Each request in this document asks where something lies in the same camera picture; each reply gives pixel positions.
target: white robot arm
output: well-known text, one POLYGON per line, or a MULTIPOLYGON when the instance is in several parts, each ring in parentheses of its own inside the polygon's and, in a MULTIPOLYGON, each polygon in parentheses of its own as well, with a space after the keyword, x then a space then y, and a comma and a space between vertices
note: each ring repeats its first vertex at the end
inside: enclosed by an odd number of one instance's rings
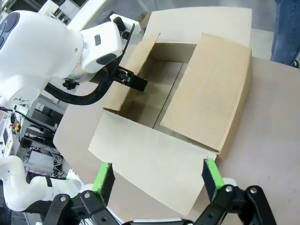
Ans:
MULTIPOLYGON (((140 32, 138 22, 122 19, 140 32)), ((52 78, 87 82, 122 53, 114 22, 76 31, 42 14, 12 12, 0 25, 0 97, 32 102, 52 78)))
POLYGON ((37 176, 28 184, 22 160, 17 156, 0 158, 0 180, 6 205, 24 211, 37 201, 52 201, 58 194, 76 196, 84 190, 78 180, 58 180, 37 176))

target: person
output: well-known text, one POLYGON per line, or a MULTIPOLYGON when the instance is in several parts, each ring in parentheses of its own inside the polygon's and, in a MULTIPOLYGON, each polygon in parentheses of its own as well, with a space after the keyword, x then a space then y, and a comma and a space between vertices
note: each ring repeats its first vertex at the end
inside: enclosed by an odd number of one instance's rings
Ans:
POLYGON ((275 0, 276 18, 271 61, 299 68, 300 0, 275 0))

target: cardboard flap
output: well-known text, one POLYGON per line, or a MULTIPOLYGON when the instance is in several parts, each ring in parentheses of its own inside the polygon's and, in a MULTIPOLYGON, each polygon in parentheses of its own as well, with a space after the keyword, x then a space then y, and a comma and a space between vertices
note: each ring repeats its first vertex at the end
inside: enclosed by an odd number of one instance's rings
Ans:
POLYGON ((220 152, 246 101, 250 59, 250 48, 203 33, 161 125, 220 152))
POLYGON ((204 32, 249 46, 251 22, 250 8, 173 8, 152 12, 145 37, 161 32, 158 42, 197 43, 204 32))
MULTIPOLYGON (((132 71, 135 75, 141 76, 139 74, 140 70, 146 62, 158 36, 159 33, 144 38, 136 46, 134 52, 131 54, 128 62, 126 63, 125 68, 132 71)), ((118 82, 113 82, 112 86, 109 89, 109 98, 104 104, 104 108, 113 111, 120 111, 125 102, 125 99, 127 98, 129 90, 129 87, 118 82)))
POLYGON ((215 153, 108 111, 103 112, 89 151, 182 215, 190 212, 204 185, 203 159, 216 158, 215 153))

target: table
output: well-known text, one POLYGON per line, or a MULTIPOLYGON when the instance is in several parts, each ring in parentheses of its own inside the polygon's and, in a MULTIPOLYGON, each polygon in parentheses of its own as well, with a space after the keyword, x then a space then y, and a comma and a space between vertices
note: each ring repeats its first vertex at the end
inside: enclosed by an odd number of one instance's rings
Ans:
MULTIPOLYGON (((180 13, 180 20, 189 18, 191 13, 196 16, 195 9, 186 8, 164 13, 173 16, 180 13)), ((153 15, 161 20, 159 12, 153 15)), ((169 30, 176 28, 182 32, 177 41, 196 39, 195 32, 191 33, 191 25, 181 22, 184 26, 178 27, 179 19, 171 20, 167 25, 169 30)), ((157 23, 150 20, 148 31, 160 31, 165 38, 164 26, 151 25, 152 22, 157 23)), ((300 71, 257 58, 253 59, 253 65, 255 76, 238 133, 227 160, 217 161, 217 165, 223 176, 234 178, 241 188, 260 185, 278 224, 297 224, 300 220, 296 212, 300 207, 300 180, 297 179, 300 171, 300 71)), ((87 94, 95 86, 92 83, 81 85, 76 94, 87 94)), ((94 181, 101 164, 87 149, 101 117, 99 109, 103 101, 89 106, 70 105, 54 138, 58 150, 85 182, 94 181)), ((121 219, 180 217, 123 177, 115 176, 109 207, 121 219)), ((195 220, 208 202, 203 188, 186 218, 195 220)), ((224 224, 240 222, 235 215, 229 215, 224 224)))

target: cardboard box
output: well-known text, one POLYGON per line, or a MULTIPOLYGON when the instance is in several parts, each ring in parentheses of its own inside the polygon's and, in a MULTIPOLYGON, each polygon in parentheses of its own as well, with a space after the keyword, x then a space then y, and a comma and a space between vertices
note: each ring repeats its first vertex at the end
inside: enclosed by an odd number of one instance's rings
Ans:
POLYGON ((114 171, 153 198, 186 215, 203 187, 203 159, 215 158, 234 137, 252 76, 251 50, 209 34, 202 34, 198 44, 156 43, 158 36, 144 38, 125 66, 149 81, 146 90, 113 83, 89 151, 112 162, 114 171), (215 113, 203 111, 207 107, 215 113), (188 120, 177 110, 188 112, 188 120), (160 126, 163 117, 163 124, 173 130, 160 126), (193 123, 192 132, 186 132, 193 123), (198 138, 205 130, 214 139, 198 138))

